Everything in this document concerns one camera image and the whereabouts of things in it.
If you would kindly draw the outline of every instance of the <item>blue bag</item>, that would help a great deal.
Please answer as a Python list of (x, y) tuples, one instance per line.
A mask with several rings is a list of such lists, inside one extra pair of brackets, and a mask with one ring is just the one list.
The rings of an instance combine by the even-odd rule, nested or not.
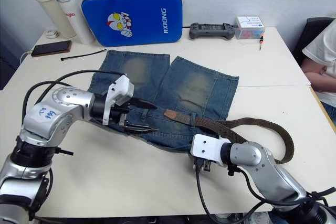
[(82, 11), (106, 47), (175, 42), (182, 35), (181, 0), (83, 0)]

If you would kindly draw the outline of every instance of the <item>belt loop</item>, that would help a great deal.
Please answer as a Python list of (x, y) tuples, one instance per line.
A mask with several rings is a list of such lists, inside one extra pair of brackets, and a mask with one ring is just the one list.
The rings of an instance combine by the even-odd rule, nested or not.
[(196, 113), (191, 113), (190, 115), (190, 128), (195, 128), (195, 119), (196, 119)]
[(141, 119), (145, 119), (146, 116), (147, 116), (147, 114), (148, 114), (148, 112), (149, 112), (149, 109), (144, 109), (143, 112), (142, 112), (142, 114), (141, 114)]

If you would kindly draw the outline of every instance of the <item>robotic arm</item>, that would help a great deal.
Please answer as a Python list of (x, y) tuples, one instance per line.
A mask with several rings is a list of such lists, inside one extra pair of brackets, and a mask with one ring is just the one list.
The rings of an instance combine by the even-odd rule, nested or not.
[[(201, 169), (207, 171), (210, 162), (227, 167), (230, 176), (237, 171), (237, 166), (242, 167), (248, 171), (260, 193), (271, 204), (272, 201), (278, 204), (300, 202), (307, 197), (306, 190), (283, 167), (275, 163), (271, 151), (258, 143), (232, 144), (228, 139), (196, 134), (191, 154), (203, 159)], [(288, 223), (336, 223), (328, 211), (312, 200), (297, 205), (272, 205)]]
[(36, 104), (26, 114), (13, 152), (0, 172), (0, 223), (28, 223), (46, 199), (54, 154), (67, 152), (58, 146), (77, 120), (92, 118), (108, 125), (119, 121), (126, 132), (155, 131), (145, 125), (130, 125), (126, 117), (129, 106), (155, 109), (147, 101), (133, 97), (134, 86), (121, 76), (109, 86), (106, 97), (74, 87), (57, 89), (52, 96)]

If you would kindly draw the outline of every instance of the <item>brown belt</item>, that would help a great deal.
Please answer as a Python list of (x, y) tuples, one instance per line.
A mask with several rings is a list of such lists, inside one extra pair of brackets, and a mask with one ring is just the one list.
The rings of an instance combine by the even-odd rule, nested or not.
[[(173, 110), (166, 110), (164, 115), (173, 121), (184, 123), (187, 125), (191, 124), (191, 117), (189, 115), (176, 112)], [(242, 144), (247, 142), (245, 138), (238, 135), (236, 132), (232, 131), (231, 128), (240, 126), (240, 125), (258, 125), (271, 130), (276, 131), (283, 139), (286, 147), (285, 155), (282, 160), (275, 160), (277, 164), (284, 164), (289, 162), (294, 155), (294, 143), (289, 135), (289, 133), (280, 125), (272, 123), (263, 119), (254, 119), (254, 118), (241, 118), (233, 121), (216, 121), (209, 118), (203, 118), (196, 116), (194, 125), (202, 128), (211, 130), (221, 136), (222, 138), (227, 138), (233, 143)]]

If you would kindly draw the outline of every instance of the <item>thermos bottle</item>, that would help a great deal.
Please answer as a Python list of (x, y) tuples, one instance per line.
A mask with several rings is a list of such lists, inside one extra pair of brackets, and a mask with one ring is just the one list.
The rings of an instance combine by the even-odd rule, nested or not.
[(52, 22), (56, 25), (57, 30), (64, 38), (71, 38), (76, 35), (74, 29), (69, 23), (59, 3), (56, 0), (36, 0), (43, 7)]
[(76, 0), (57, 0), (63, 10), (67, 15), (72, 27), (74, 28), (79, 40), (82, 44), (91, 44), (95, 41), (84, 15), (77, 4)]

